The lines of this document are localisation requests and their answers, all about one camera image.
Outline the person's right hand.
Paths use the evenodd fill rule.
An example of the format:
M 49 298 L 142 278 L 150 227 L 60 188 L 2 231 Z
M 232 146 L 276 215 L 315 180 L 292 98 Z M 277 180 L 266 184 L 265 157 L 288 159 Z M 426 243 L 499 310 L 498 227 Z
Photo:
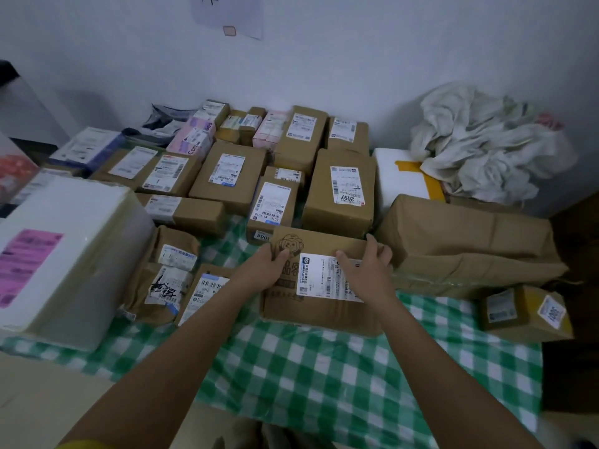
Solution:
M 376 312 L 386 312 L 398 305 L 392 284 L 392 251 L 377 242 L 372 234 L 366 235 L 366 248 L 358 273 L 345 275 L 350 289 Z

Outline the person's left hand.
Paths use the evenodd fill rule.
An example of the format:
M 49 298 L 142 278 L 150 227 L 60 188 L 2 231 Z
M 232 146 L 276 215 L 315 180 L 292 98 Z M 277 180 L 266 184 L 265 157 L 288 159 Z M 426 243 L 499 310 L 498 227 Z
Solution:
M 283 273 L 283 269 L 274 271 L 271 267 L 271 261 L 278 253 L 272 252 L 270 244 L 260 246 L 236 269 L 230 283 L 250 296 L 272 287 Z

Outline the cartoon print cardboard box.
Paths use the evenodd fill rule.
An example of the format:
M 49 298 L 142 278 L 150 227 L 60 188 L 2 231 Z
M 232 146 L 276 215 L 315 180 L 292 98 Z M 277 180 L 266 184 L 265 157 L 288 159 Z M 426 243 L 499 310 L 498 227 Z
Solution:
M 279 279 L 261 296 L 263 320 L 345 332 L 367 338 L 382 335 L 380 322 L 350 288 L 335 253 L 359 267 L 367 242 L 293 227 L 275 228 L 274 256 L 288 250 Z

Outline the person's left forearm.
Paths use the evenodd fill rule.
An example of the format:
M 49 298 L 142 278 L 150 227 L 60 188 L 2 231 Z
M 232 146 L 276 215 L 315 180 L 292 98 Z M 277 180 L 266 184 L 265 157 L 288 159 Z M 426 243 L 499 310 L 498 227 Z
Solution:
M 229 280 L 114 384 L 60 444 L 89 439 L 115 449 L 169 449 L 237 315 L 254 295 Z

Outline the person's right forearm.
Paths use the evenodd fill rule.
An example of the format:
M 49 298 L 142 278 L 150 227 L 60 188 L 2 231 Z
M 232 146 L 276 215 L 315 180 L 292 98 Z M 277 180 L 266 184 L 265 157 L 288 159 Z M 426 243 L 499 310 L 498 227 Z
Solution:
M 544 449 L 430 337 L 393 290 L 377 288 L 358 295 L 380 321 L 440 449 Z

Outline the pile of labelled brown parcels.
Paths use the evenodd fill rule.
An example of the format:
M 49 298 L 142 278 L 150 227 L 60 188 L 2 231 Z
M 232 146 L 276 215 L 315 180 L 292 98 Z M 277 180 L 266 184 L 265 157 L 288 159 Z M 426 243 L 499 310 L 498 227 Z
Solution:
M 310 188 L 303 229 L 360 238 L 373 222 L 376 162 L 359 152 L 321 148 L 332 124 L 326 112 L 294 106 L 275 148 L 274 166 L 306 175 Z M 289 180 L 265 176 L 266 159 L 265 148 L 216 141 L 186 195 L 221 201 L 230 213 L 245 216 L 247 241 L 262 244 L 276 227 L 285 225 L 270 217 L 270 194 L 254 211 L 262 191 L 268 183 L 294 187 Z

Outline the flat brown mailer envelope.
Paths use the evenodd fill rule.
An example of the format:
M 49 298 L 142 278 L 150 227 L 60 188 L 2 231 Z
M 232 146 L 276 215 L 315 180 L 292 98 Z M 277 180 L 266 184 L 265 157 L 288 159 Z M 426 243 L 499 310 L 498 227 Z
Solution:
M 201 264 L 181 301 L 180 311 L 174 324 L 179 327 L 192 317 L 229 281 L 235 270 L 224 266 Z

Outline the white foam box yellow tape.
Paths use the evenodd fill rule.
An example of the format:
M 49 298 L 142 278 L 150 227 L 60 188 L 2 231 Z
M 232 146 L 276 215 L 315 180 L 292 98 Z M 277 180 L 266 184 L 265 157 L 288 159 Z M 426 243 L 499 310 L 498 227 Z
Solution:
M 375 226 L 398 195 L 446 201 L 441 182 L 424 173 L 408 150 L 375 148 L 372 157 L 377 164 Z

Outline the green white checked tablecloth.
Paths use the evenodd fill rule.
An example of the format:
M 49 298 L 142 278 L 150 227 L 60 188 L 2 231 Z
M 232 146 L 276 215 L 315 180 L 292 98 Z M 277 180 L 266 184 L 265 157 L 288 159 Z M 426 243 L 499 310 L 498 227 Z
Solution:
M 540 345 L 516 345 L 481 331 L 473 302 L 398 297 L 440 347 L 537 431 Z M 198 401 L 358 449 L 437 449 L 384 336 L 267 322 L 258 304 L 251 301 L 240 312 Z

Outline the large brown paper-wrapped parcel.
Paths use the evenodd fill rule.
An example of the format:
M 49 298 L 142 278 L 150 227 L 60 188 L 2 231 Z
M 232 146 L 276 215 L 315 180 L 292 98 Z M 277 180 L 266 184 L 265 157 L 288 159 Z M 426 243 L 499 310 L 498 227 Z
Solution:
M 568 270 L 549 220 L 399 195 L 374 236 L 390 247 L 403 293 L 476 300 L 541 286 Z

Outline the crumpled brown paper bag parcel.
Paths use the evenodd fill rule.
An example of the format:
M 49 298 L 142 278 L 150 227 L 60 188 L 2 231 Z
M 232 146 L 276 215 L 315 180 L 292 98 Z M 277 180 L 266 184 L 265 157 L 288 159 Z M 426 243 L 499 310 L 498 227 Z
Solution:
M 125 288 L 117 315 L 131 322 L 163 326 L 175 321 L 199 256 L 192 234 L 156 227 Z

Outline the pale pink white carton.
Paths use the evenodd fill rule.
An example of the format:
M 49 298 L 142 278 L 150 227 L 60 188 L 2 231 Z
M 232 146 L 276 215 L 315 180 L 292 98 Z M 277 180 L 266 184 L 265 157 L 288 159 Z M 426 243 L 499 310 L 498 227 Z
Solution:
M 288 117 L 286 111 L 268 111 L 252 138 L 252 146 L 274 152 Z

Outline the pink carton with label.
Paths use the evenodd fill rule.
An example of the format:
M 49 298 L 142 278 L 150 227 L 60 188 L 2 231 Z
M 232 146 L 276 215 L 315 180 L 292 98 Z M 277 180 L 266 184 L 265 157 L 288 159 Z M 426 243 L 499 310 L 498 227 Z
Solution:
M 213 146 L 215 133 L 216 125 L 213 121 L 191 116 L 176 133 L 166 151 L 204 161 Z

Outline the grey plastic mailer bag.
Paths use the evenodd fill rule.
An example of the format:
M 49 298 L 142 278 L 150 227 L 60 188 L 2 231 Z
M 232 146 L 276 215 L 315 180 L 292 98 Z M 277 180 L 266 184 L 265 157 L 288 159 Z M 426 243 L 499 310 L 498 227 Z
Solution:
M 124 128 L 121 133 L 129 141 L 165 148 L 196 111 L 153 104 L 152 113 L 142 125 Z

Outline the crumpled white cloth heap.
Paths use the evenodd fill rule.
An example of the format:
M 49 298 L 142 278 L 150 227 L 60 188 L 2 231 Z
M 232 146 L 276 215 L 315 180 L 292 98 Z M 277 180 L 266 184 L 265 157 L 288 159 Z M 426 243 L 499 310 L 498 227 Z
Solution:
M 536 198 L 538 181 L 579 159 L 553 115 L 510 96 L 449 83 L 430 91 L 420 107 L 410 153 L 453 196 L 518 205 Z

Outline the small yellow-taped cardboard box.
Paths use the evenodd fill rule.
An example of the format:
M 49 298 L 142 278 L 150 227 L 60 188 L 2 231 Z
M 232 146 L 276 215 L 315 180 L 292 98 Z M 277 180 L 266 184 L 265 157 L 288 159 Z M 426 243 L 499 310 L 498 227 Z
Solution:
M 483 332 L 514 344 L 542 344 L 574 339 L 562 295 L 519 285 L 480 301 Z

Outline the large white pink-label parcel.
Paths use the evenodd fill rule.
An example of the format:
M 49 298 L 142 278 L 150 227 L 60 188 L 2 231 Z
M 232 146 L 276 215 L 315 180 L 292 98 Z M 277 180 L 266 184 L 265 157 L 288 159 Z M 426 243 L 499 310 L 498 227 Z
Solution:
M 0 222 L 0 341 L 94 351 L 155 230 L 129 188 L 54 178 Z

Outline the blue and white parcel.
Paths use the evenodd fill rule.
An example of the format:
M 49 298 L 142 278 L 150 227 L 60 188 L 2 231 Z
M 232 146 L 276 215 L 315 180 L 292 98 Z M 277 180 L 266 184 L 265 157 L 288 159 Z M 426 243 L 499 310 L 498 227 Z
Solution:
M 125 144 L 126 138 L 121 132 L 87 127 L 58 148 L 46 162 L 91 175 Z

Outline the yellow shirt sleeve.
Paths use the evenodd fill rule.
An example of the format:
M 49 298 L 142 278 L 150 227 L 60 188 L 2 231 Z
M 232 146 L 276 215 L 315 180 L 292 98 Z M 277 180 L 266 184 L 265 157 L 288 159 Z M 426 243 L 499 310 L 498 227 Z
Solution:
M 55 449 L 115 449 L 111 445 L 95 440 L 74 440 L 59 444 Z

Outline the red patterned package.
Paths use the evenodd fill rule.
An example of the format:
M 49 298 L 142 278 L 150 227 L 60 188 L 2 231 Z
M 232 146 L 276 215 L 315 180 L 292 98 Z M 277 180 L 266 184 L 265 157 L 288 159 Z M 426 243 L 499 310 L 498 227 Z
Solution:
M 0 205 L 10 203 L 39 170 L 35 162 L 21 152 L 0 152 Z

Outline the white furniture panel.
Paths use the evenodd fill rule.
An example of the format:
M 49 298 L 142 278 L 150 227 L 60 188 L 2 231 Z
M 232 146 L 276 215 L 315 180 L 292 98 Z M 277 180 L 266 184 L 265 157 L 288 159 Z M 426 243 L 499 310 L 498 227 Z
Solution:
M 0 132 L 10 138 L 63 146 L 70 139 L 22 79 L 0 85 Z

